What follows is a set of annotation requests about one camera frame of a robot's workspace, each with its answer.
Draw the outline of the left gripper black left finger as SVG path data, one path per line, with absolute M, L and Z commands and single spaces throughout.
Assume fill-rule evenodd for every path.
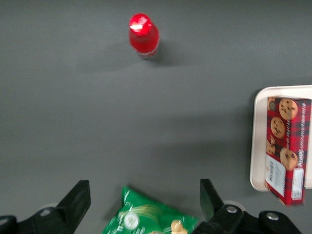
M 73 234 L 91 205 L 88 180 L 80 180 L 55 207 L 45 207 L 19 222 L 19 234 Z

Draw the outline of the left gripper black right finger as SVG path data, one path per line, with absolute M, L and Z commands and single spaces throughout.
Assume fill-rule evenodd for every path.
M 200 180 L 200 206 L 205 218 L 194 234 L 235 234 L 244 213 L 236 205 L 224 204 L 209 179 Z

